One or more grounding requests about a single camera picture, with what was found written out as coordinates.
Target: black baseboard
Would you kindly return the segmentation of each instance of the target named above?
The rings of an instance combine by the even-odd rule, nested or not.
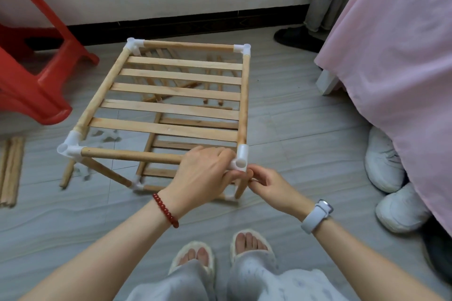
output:
[[[300,24],[305,19],[308,7],[309,5],[272,7],[190,16],[69,25],[68,28],[83,45],[118,43],[125,42],[128,37],[152,40]],[[27,44],[33,50],[45,50],[57,48],[61,42],[55,39],[30,38],[27,40]]]

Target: pink cloth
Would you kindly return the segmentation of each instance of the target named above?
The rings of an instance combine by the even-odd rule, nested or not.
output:
[[[350,0],[315,63],[393,140],[452,235],[452,0]]]

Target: pajama pants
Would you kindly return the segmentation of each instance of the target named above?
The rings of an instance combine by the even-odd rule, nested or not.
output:
[[[320,270],[289,270],[278,275],[274,257],[264,250],[238,257],[227,283],[234,301],[347,301]],[[127,301],[215,301],[213,283],[200,262],[192,259],[160,282],[141,284]]]

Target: red beaded bracelet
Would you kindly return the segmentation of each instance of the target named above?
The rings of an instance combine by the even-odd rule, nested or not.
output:
[[[154,197],[154,200],[157,202],[157,205],[159,205],[159,207],[162,210],[162,212],[165,214],[165,216],[168,219],[168,221],[174,226],[174,228],[178,228],[179,227],[179,222],[168,211],[168,209],[166,208],[165,204],[163,204],[163,201],[160,199],[160,196],[157,193],[154,193],[152,196]]]

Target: forearm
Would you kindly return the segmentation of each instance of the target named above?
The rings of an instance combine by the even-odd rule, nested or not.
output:
[[[370,247],[328,218],[313,235],[363,301],[442,300]]]
[[[107,301],[170,223],[155,201],[55,270],[22,301]]]

